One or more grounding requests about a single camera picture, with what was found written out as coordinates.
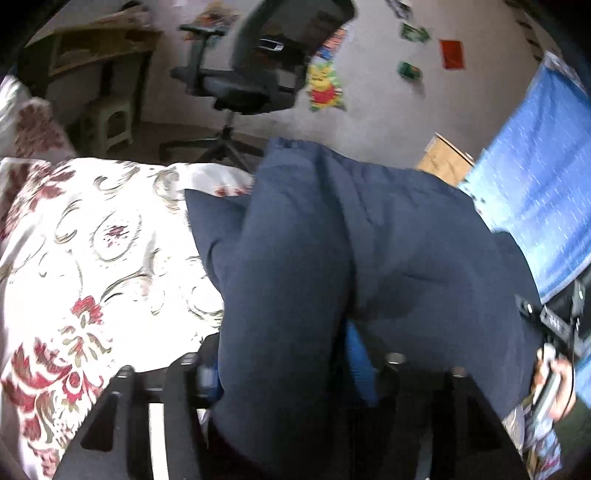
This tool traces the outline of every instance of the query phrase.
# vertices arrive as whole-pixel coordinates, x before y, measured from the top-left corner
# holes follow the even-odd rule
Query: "dark blue fabric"
[[[388,352],[420,368],[462,366],[499,417],[527,395],[542,338],[517,313],[515,279],[531,282],[529,292],[535,285],[525,261],[507,260],[508,250],[519,258],[517,245],[499,244],[459,190],[276,139],[243,217],[228,199],[186,199],[225,301],[225,394],[213,419],[266,471],[302,478],[327,458],[344,319],[378,367]]]

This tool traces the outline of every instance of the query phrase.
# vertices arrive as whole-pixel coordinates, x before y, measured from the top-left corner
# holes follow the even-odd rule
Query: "white wall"
[[[157,25],[166,30],[154,57],[144,119],[220,128],[223,114],[211,99],[191,98],[168,71],[185,64],[189,45],[176,25],[199,12],[205,2],[149,0]],[[256,0],[235,0],[249,11]],[[237,130],[268,137],[284,135],[320,141],[358,160],[411,167],[437,131],[477,157],[519,104],[537,68],[529,45],[503,0],[413,0],[415,19],[433,39],[414,44],[399,37],[400,21],[384,0],[357,0],[354,38],[336,57],[348,111],[310,112],[305,93],[295,108],[237,120]],[[438,39],[464,45],[466,70],[441,66]],[[228,65],[232,38],[207,57],[208,67]],[[400,60],[418,66],[423,88],[400,79]]]

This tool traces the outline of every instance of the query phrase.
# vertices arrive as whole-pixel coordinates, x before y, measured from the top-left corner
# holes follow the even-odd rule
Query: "blue fabric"
[[[345,319],[368,354],[353,381],[368,358],[381,368],[399,352],[417,368],[466,368],[500,418],[527,395],[542,336],[521,320],[514,294],[527,294],[519,278],[535,285],[527,263],[513,261],[522,259],[515,242],[492,234],[459,190],[273,139],[248,207],[190,190],[186,202],[225,302],[224,396],[212,419],[264,471],[316,476],[330,458]]]
[[[347,322],[345,349],[357,394],[369,407],[378,404],[375,369],[353,322]]]
[[[574,390],[577,397],[591,408],[591,355],[577,364]]]
[[[542,302],[591,259],[591,107],[542,65],[526,98],[460,188],[492,230],[515,238]]]

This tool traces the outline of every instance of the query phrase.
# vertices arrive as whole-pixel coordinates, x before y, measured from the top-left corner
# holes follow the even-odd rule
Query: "bed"
[[[121,366],[167,366],[217,330],[183,190],[246,194],[252,177],[77,158],[48,102],[13,77],[0,93],[0,431],[31,479],[51,478]]]

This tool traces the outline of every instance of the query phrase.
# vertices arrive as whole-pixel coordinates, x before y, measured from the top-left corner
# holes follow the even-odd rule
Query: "red paper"
[[[463,70],[464,48],[459,40],[439,40],[441,55],[443,56],[443,68],[446,70]]]

